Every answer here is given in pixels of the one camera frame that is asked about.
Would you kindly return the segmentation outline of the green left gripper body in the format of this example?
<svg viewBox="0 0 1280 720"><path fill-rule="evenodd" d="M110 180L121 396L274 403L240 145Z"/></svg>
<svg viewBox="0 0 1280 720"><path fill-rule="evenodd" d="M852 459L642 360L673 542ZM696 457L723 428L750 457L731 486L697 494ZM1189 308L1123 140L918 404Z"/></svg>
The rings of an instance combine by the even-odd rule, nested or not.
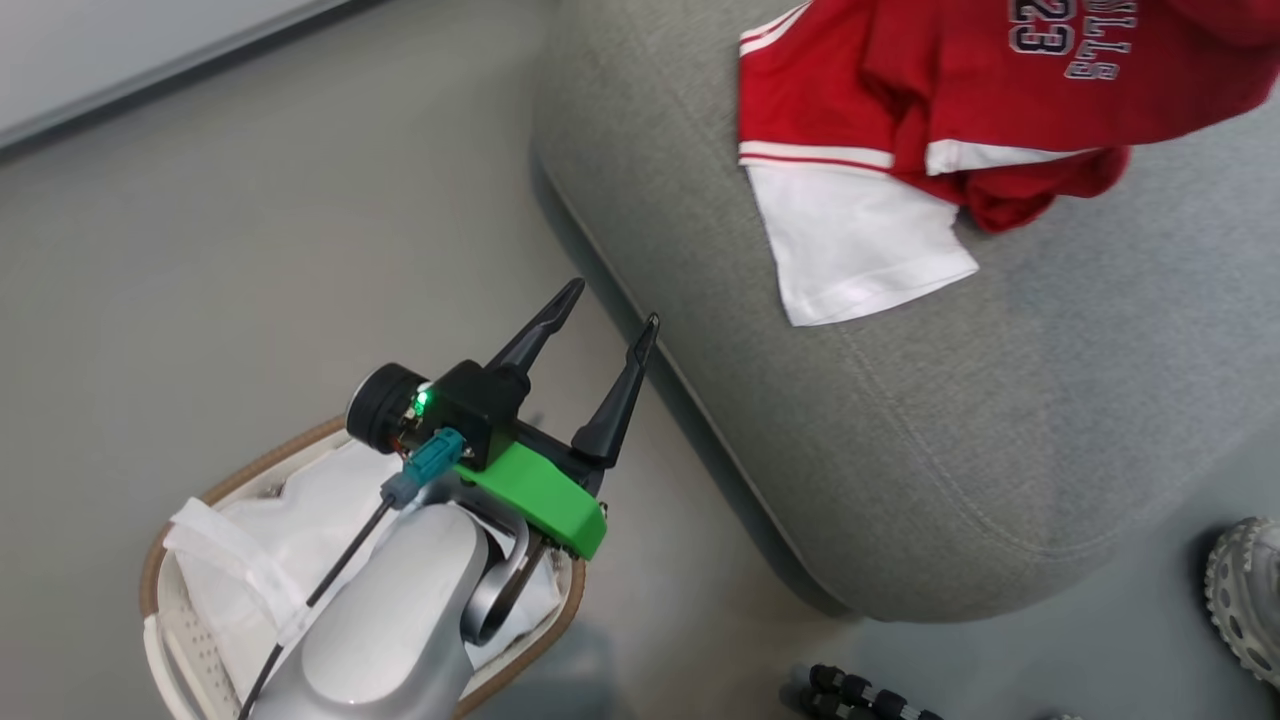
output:
<svg viewBox="0 0 1280 720"><path fill-rule="evenodd" d="M466 480L513 509L532 529L577 559L591 560L607 530L596 498L611 468L611 438L582 427L571 443L526 421L463 421Z"/></svg>

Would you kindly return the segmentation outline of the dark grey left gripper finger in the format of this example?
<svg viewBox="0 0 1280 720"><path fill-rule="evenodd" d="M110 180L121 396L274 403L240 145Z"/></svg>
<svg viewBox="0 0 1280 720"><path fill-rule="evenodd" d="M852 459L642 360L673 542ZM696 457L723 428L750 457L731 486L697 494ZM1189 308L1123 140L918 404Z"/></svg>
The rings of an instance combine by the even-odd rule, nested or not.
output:
<svg viewBox="0 0 1280 720"><path fill-rule="evenodd" d="M652 313L625 355L623 370L590 420L571 439L571 448L576 454L600 468L614 468L618 462L659 332L660 316Z"/></svg>
<svg viewBox="0 0 1280 720"><path fill-rule="evenodd" d="M485 365L485 369L513 372L527 379L547 341L562 329L586 284L581 277L567 282Z"/></svg>

